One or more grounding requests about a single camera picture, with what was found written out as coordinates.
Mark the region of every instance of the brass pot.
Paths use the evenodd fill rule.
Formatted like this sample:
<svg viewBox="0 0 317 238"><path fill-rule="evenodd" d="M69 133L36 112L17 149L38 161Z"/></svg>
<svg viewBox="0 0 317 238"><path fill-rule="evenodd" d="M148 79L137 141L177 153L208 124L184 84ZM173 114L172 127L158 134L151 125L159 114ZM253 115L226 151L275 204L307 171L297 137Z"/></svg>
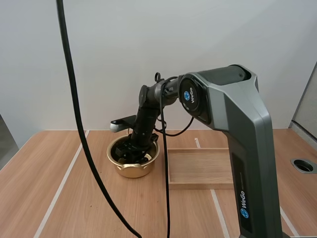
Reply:
<svg viewBox="0 0 317 238"><path fill-rule="evenodd" d="M143 164L121 164L116 161L114 157L114 150L112 149L113 146L121 141L127 140L129 135L124 135L119 138L113 140L108 148L107 148L107 156L109 160L113 163L117 172L127 178L139 178L142 176L147 175L154 167L155 159L159 155L159 144L157 142L153 142L148 153L145 155L149 159L146 163Z"/></svg>

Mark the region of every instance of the table surface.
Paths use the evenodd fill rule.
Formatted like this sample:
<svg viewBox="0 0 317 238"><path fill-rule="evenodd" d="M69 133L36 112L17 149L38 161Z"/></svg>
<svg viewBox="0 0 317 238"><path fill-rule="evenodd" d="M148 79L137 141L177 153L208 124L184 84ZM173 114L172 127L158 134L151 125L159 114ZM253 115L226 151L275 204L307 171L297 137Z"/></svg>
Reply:
<svg viewBox="0 0 317 238"><path fill-rule="evenodd" d="M100 176L115 204L144 238L166 237L164 161L143 178L118 175L106 156L108 144L124 134L87 131ZM290 129L274 130L282 227L289 236L317 235L317 174L302 174L290 163L317 151ZM212 130L189 130L168 138L169 148L225 148ZM34 135L0 171L0 237L132 238L103 197L89 169L76 131ZM171 190L172 238L237 238L233 190Z"/></svg>

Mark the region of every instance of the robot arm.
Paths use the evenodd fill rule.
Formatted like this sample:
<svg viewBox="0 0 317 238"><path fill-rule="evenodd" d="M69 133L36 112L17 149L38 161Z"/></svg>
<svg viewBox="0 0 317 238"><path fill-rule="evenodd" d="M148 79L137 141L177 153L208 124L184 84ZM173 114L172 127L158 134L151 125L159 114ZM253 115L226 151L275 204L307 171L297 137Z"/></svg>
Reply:
<svg viewBox="0 0 317 238"><path fill-rule="evenodd" d="M155 139L162 83L141 89L131 146L144 149ZM239 65L187 73L166 83L163 105L177 97L190 115L228 138L240 238L287 237L281 228L271 119L257 76Z"/></svg>

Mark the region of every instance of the wooden tray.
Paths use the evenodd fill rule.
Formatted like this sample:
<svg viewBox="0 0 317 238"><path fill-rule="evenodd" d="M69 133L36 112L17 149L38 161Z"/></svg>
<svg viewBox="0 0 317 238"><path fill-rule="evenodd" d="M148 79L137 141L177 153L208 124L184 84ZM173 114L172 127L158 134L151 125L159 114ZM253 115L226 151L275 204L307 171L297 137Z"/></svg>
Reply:
<svg viewBox="0 0 317 238"><path fill-rule="evenodd" d="M233 189L228 148L168 149L169 189Z"/></svg>

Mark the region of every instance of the white tape line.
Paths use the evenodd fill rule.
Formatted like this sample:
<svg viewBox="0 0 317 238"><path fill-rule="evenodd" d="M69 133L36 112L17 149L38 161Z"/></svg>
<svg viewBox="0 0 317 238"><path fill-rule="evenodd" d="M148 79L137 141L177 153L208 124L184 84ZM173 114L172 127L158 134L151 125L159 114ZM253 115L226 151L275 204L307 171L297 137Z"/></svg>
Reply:
<svg viewBox="0 0 317 238"><path fill-rule="evenodd" d="M199 144L199 140L198 140L198 138L195 138L195 142L196 142L196 146L197 146L197 148L200 148L200 144Z"/></svg>
<svg viewBox="0 0 317 238"><path fill-rule="evenodd" d="M87 138L88 134L89 134L89 130L86 130L86 133L85 133L85 137L86 137L86 138ZM54 198L53 198L53 200L52 200L52 202L51 202L49 208L48 208L48 210L47 210L45 216L43 217L43 220L42 220L42 222L41 222L41 224L40 224L38 230L36 231L36 233L35 233L35 235L34 235L34 238L40 237L41 232L42 232L42 230L43 230L43 228L44 228L46 222L48 221L48 219L49 219L49 217L50 217L50 214L51 214L51 212L52 212L52 210L53 210L53 208L54 208L54 206L55 206L55 204L56 204L56 202L57 202L57 200L58 200L58 197L59 197L59 195L60 195L60 193L61 193L61 191L62 191L62 189L63 189L63 187L64 187L64 185L65 185L65 183L66 183L66 181L67 181L67 179L68 179L68 176L69 176L69 174L70 174L70 172L71 172L71 170L72 170L72 168L73 168L73 166L74 166L74 164L75 164L75 162L76 162L76 160L77 160L77 157L78 157L78 155L79 155L79 153L80 153L80 151L81 151L82 148L83 148L83 145L80 143L80 145L79 145L79 147L78 147L78 150L76 151L76 154L74 155L74 158L73 158L73 160L71 161L71 163L70 163L70 165L69 165L69 167L68 167L68 169L67 169L67 171L66 171L66 173L65 173L65 175L64 175L64 178L63 178L63 180L61 181L61 183L60 183L60 185L59 185L59 187L58 187L58 190L57 190L56 193L55 193L55 196L54 196Z"/></svg>
<svg viewBox="0 0 317 238"><path fill-rule="evenodd" d="M211 195L212 195L213 202L214 202L214 205L215 205L217 213L218 213L218 217L219 217L219 221L220 221L220 224L221 224L223 236L224 236L224 238L230 238L229 232L228 232L228 228L227 228L227 224L226 224L226 222L224 220L224 217L223 217L223 214L222 214L219 202L218 202L217 194L216 194L214 189L211 189Z"/></svg>
<svg viewBox="0 0 317 238"><path fill-rule="evenodd" d="M284 221L288 225L288 227L291 230L291 232L294 234L294 236L299 237L299 234L298 234L297 230L295 229L295 227L293 226L291 221L288 219L288 217L285 214L285 212L283 211L282 207L279 207L279 208L280 208L280 211L281 211L282 218L284 219Z"/></svg>

